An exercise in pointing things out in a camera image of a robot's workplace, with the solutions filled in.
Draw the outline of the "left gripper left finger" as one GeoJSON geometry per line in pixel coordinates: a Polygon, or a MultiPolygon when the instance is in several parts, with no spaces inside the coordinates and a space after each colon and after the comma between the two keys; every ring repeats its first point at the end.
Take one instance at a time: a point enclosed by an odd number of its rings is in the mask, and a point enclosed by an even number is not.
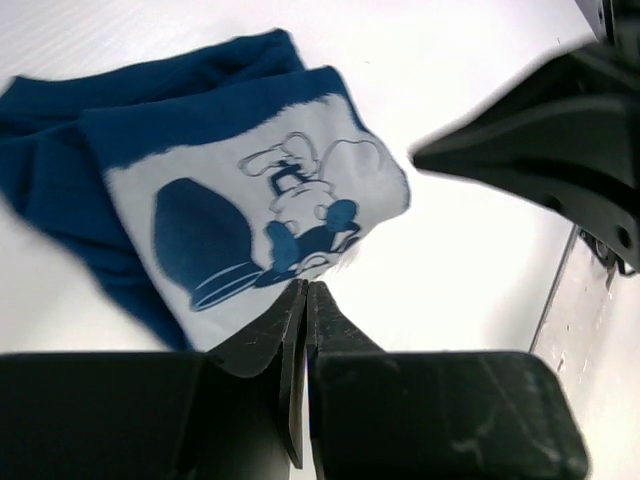
{"type": "Polygon", "coordinates": [[[5,479],[285,479],[303,456],[307,283],[209,352],[1,358],[5,479]]]}

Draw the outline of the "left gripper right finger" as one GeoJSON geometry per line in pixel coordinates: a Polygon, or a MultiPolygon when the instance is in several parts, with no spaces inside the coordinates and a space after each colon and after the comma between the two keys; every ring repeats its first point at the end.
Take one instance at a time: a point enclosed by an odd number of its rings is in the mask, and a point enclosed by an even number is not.
{"type": "Polygon", "coordinates": [[[381,349],[328,287],[307,293],[310,437],[321,479],[583,479],[556,374],[515,351],[381,349]]]}

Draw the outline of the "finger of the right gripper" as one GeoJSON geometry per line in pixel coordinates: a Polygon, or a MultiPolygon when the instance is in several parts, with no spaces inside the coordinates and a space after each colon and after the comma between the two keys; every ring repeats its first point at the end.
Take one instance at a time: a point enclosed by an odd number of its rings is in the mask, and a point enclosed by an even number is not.
{"type": "Polygon", "coordinates": [[[412,163],[554,210],[639,266],[639,69],[608,45],[544,63],[412,163]]]}

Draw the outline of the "blue t shirt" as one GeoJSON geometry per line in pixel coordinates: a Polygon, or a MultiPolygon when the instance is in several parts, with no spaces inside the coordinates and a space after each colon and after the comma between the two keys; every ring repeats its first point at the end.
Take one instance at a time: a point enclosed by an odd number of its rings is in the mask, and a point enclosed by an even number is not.
{"type": "Polygon", "coordinates": [[[13,79],[1,192],[176,350],[207,351],[410,204],[337,70],[275,29],[79,79],[13,79]]]}

